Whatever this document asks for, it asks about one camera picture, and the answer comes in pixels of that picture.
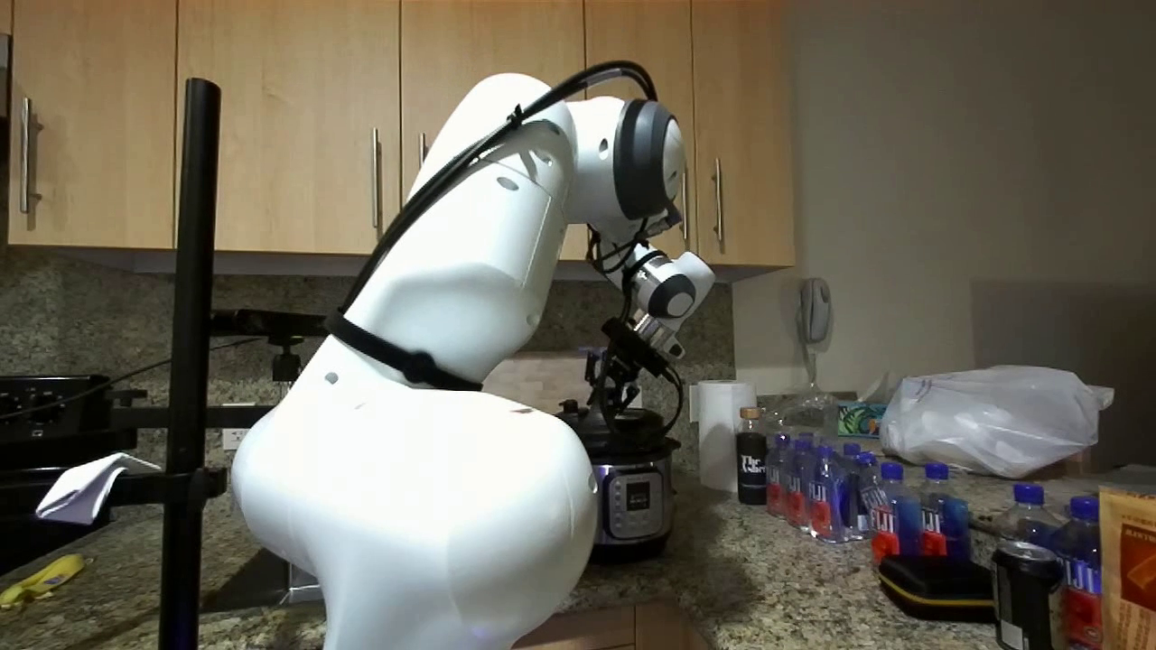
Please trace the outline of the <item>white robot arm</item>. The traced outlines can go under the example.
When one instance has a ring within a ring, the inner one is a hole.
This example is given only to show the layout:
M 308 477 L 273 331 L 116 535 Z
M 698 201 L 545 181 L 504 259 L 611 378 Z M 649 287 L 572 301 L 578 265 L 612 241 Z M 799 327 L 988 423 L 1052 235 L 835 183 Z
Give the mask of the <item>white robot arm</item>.
M 625 306 L 611 342 L 661 371 L 712 268 L 649 238 L 680 220 L 680 121 L 634 61 L 549 87 L 470 87 L 356 288 L 285 399 L 242 436 L 248 535 L 320 590 L 320 650 L 511 650 L 578 587 L 591 464 L 491 370 L 539 328 L 563 235 Z

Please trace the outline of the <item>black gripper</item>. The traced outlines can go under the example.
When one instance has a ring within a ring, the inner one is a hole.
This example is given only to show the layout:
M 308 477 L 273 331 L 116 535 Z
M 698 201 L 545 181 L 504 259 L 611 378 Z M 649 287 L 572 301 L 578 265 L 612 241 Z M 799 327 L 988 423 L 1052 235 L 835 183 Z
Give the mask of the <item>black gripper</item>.
M 645 342 L 625 318 L 611 318 L 602 327 L 602 335 L 606 342 L 599 350 L 599 370 L 584 371 L 584 387 L 587 387 L 584 405 L 596 416 L 612 416 L 616 410 L 645 412 L 645 387 L 640 387 L 634 378 L 641 371 L 669 375 L 673 358 L 661 356 L 655 342 Z

